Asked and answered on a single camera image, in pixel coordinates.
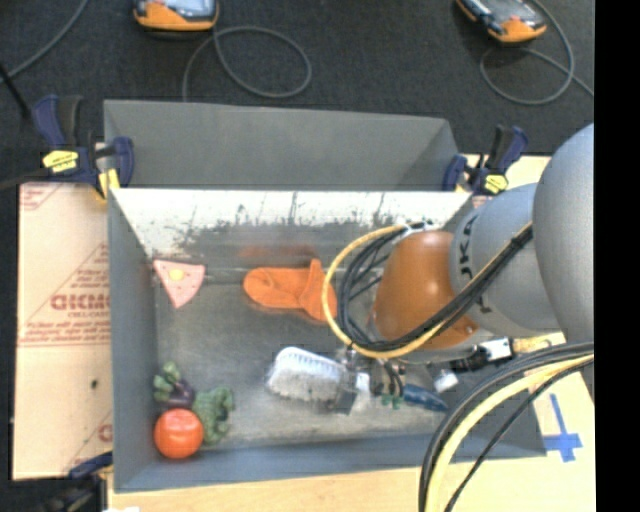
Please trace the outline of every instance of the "orange device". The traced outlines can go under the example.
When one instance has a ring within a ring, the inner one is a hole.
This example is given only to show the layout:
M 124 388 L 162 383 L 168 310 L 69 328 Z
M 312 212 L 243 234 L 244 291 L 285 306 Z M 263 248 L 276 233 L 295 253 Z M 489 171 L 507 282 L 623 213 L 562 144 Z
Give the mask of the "orange device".
M 469 19 L 501 43 L 522 43 L 547 30 L 542 16 L 523 0 L 455 0 Z
M 134 0 L 133 16 L 150 30 L 194 32 L 218 20 L 217 0 Z

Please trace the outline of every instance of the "cable bundle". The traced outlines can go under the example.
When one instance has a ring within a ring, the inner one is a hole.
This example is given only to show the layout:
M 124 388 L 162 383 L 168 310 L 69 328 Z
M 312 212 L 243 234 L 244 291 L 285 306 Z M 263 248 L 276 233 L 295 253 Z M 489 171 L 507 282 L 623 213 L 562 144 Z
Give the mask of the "cable bundle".
M 362 281 L 363 277 L 371 269 L 388 257 L 388 255 L 378 257 L 380 250 L 385 245 L 405 235 L 407 230 L 424 228 L 426 228 L 426 223 L 424 222 L 381 228 L 351 242 L 333 260 L 323 283 L 322 303 L 329 326 L 334 334 L 349 348 L 353 348 L 367 357 L 391 359 L 408 354 L 428 343 L 464 315 L 516 253 L 533 238 L 533 227 L 532 223 L 529 222 L 467 283 L 464 289 L 449 304 L 435 315 L 399 338 L 372 340 L 349 315 L 349 302 L 366 289 L 377 284 L 380 278 L 369 281 L 356 292 L 353 291 L 353 288 Z M 347 255 L 368 242 L 369 244 L 349 264 L 338 287 L 338 315 L 337 319 L 334 320 L 328 304 L 331 280 Z
M 515 359 L 494 375 L 480 382 L 460 400 L 454 409 L 450 410 L 431 439 L 420 475 L 419 510 L 421 512 L 436 512 L 436 510 L 451 512 L 464 487 L 480 464 L 533 400 L 558 380 L 593 363 L 593 341 L 571 342 L 542 349 Z M 525 374 L 525 372 L 535 370 L 538 371 Z M 517 393 L 536 385 L 538 387 L 535 391 L 531 392 L 526 400 L 516 408 L 488 442 L 468 475 L 453 493 L 446 507 L 442 509 L 439 506 L 438 493 L 442 487 L 444 472 L 462 440 L 476 423 L 497 406 Z M 494 392 L 478 404 L 478 400 L 492 389 Z

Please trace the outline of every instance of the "orange ball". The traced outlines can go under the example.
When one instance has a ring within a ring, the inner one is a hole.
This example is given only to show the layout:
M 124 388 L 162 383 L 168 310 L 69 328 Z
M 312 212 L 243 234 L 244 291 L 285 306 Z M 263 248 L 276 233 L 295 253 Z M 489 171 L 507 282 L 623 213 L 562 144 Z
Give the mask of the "orange ball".
M 169 409 L 160 415 L 153 429 L 158 451 L 170 459 L 184 459 L 198 451 L 204 439 L 204 427 L 189 409 Z

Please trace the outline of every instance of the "orange robot part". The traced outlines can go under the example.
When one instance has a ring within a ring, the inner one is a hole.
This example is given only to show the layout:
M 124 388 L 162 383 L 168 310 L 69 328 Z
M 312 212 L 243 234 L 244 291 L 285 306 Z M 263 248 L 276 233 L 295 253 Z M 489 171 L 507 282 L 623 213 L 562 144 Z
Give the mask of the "orange robot part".
M 386 339 L 408 334 L 455 297 L 449 279 L 452 240 L 453 234 L 446 231 L 424 231 L 408 236 L 394 248 L 372 311 L 375 326 Z M 477 329 L 475 322 L 462 316 L 418 350 L 453 347 Z

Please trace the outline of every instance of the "orange glove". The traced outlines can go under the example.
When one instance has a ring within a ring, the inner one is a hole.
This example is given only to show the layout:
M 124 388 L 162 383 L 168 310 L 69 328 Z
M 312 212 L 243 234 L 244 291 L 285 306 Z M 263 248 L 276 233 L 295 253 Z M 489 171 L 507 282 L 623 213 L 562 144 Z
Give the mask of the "orange glove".
M 255 302 L 275 309 L 303 309 L 315 320 L 326 322 L 322 309 L 322 283 L 325 273 L 319 259 L 309 268 L 258 267 L 244 278 L 242 286 Z M 328 305 L 337 314 L 335 291 L 329 287 Z

